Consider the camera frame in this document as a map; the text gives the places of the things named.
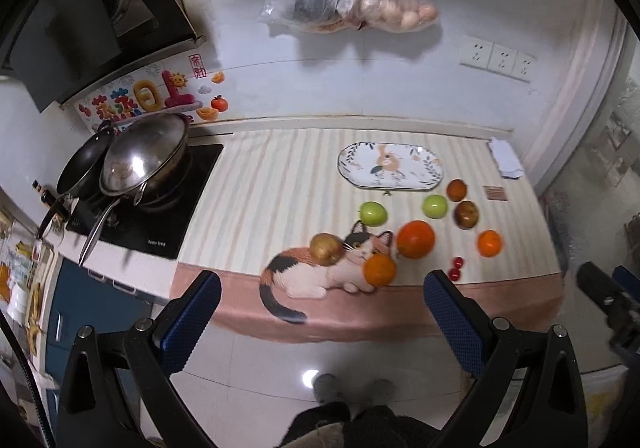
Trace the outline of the large orange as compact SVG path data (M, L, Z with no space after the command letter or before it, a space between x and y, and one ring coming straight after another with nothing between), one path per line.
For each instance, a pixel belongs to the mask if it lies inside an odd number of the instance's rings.
M397 252L406 259L420 260L430 254L434 246L434 229L424 221L411 221L396 235Z

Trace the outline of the green apple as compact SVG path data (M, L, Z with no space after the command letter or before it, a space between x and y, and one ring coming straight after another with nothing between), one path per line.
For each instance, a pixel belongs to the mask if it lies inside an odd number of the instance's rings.
M376 201L366 201L360 205L359 220L366 226L378 227L387 222L388 213L384 205Z
M422 211L429 219L443 219L448 212L448 201L442 195L429 195L423 200Z

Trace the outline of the brown pear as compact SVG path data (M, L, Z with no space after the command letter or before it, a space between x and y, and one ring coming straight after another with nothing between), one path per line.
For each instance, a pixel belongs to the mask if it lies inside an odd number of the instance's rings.
M330 266L341 260L345 249L338 237L329 233L320 233L311 238L309 253L318 264Z

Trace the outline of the small orange right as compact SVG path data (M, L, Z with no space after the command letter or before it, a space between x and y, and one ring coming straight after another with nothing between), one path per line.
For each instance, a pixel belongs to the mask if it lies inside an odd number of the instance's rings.
M477 251L482 257L495 257L503 247L501 236L493 229L482 231L477 236Z

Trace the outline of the small brown coaster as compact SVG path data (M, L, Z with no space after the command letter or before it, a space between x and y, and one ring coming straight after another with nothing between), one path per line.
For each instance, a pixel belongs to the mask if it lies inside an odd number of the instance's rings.
M492 201L507 201L508 195L506 189L503 186L485 185L484 193L488 200Z

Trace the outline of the white folded cloth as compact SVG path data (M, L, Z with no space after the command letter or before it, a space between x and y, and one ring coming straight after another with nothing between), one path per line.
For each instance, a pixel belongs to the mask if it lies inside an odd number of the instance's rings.
M503 179L519 179L524 175L521 161L509 142L493 137L488 148Z

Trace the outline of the dark brown fruit lower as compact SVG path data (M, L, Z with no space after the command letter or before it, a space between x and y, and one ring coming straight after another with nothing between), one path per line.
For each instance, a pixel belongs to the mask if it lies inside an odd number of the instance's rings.
M454 223L461 229L472 229L480 220L480 210L473 201L462 200L454 208Z

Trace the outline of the dark brown fruit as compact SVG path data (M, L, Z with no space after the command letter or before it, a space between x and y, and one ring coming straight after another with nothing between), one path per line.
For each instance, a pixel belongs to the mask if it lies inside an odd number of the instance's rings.
M454 208L454 223L461 229L472 229L480 220L480 210L473 201L462 200Z
M453 179L446 188L447 197L454 202L460 202L468 194L468 185L462 179Z

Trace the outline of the black induction cooktop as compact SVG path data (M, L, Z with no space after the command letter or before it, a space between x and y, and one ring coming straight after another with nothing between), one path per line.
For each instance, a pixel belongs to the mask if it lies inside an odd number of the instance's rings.
M99 239L156 257L178 257L198 199L223 150L221 144L190 146L170 184L144 197L140 205L122 201L107 216Z

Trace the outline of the dark brown fruit upper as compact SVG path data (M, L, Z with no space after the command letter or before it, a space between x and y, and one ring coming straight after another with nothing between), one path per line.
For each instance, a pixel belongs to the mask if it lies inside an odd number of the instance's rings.
M446 188L447 197L454 202L460 202L468 194L468 185L462 179L453 179Z

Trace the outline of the orange near cat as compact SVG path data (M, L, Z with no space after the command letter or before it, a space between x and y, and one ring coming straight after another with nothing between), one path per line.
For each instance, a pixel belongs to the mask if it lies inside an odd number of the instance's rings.
M367 259L362 266L364 280L375 288L389 286L397 276L397 264L393 257L378 253Z

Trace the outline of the black frying pan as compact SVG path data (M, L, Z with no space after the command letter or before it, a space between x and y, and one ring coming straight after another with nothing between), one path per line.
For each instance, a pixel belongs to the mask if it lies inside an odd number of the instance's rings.
M44 216L36 234L37 240L43 237L56 215L61 216L64 221L68 219L70 216L66 208L68 201L86 199L98 190L103 161L114 137L113 122L103 121L99 125L98 132L92 135L67 161L56 185L58 199Z

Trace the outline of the steel wok with lid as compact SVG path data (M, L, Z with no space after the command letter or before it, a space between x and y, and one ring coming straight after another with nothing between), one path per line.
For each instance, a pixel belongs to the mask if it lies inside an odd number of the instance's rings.
M81 248L85 264L114 208L124 201L135 207L153 195L177 169L188 147L190 122L182 113L156 113L131 123L113 141L103 161L99 187L110 199Z

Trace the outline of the black range hood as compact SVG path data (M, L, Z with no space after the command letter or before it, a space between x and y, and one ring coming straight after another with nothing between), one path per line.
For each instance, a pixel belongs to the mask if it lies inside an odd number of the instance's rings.
M1 0L1 73L39 110L203 41L182 0Z

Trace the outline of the white wall socket strip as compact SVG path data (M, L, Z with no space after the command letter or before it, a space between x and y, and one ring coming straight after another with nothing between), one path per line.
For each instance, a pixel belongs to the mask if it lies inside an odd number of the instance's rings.
M523 82L532 81L537 68L532 55L474 37L464 38L459 64Z

